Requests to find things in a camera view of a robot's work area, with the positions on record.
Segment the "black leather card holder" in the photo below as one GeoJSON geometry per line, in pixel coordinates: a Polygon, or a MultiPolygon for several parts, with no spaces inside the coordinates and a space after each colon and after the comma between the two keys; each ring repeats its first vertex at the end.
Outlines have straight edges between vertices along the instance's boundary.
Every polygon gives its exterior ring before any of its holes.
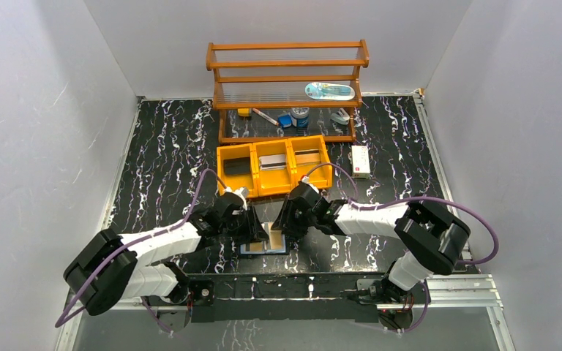
{"type": "Polygon", "coordinates": [[[284,235],[271,235],[267,241],[242,244],[239,248],[241,256],[286,255],[288,253],[288,245],[284,235]]]}

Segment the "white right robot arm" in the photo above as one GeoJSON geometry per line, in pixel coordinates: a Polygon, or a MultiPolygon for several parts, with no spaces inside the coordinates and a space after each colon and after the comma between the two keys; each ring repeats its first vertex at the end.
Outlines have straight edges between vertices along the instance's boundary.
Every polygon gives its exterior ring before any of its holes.
{"type": "Polygon", "coordinates": [[[327,200],[301,181],[285,197],[271,228],[300,238],[314,227],[327,235],[379,235],[402,241],[406,252],[388,269],[384,296],[403,302],[419,282],[433,274],[449,275],[461,257],[471,230],[435,197],[413,197],[393,205],[327,200]]]}

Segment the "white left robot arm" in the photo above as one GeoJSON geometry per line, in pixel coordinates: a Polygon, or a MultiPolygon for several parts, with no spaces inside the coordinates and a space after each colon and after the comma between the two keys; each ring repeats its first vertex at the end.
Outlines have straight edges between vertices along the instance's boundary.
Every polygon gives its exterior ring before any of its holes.
{"type": "Polygon", "coordinates": [[[227,189],[211,206],[198,206],[167,227],[141,233],[98,232],[67,266],[63,277],[92,316],[124,298],[157,296],[180,304],[190,295],[190,279],[168,259],[215,245],[223,237],[235,244],[269,238],[247,189],[227,189]]]}

